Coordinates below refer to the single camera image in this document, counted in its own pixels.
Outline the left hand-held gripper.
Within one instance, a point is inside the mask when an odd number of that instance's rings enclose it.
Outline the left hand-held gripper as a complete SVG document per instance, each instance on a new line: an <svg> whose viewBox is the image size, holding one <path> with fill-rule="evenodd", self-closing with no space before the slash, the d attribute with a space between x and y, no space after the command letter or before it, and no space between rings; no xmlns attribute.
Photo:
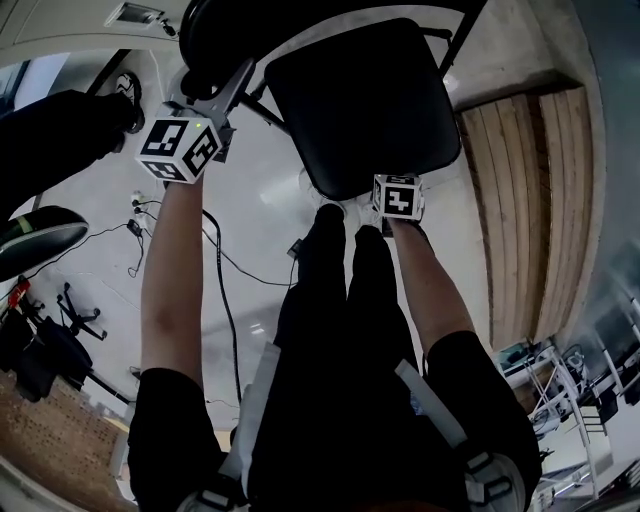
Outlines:
<svg viewBox="0 0 640 512"><path fill-rule="evenodd" d="M209 101L171 94L142 132L138 164L157 180L194 184L209 164L225 162L234 134L228 115L254 71L254 59L246 59Z"/></svg>

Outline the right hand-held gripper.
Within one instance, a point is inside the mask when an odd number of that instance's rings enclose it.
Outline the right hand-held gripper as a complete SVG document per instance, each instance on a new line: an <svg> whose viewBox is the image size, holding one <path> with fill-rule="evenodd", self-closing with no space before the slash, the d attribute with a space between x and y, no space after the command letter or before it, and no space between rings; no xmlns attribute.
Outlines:
<svg viewBox="0 0 640 512"><path fill-rule="evenodd" d="M424 212L422 180L417 176L374 175L372 203L385 218L420 221Z"/></svg>

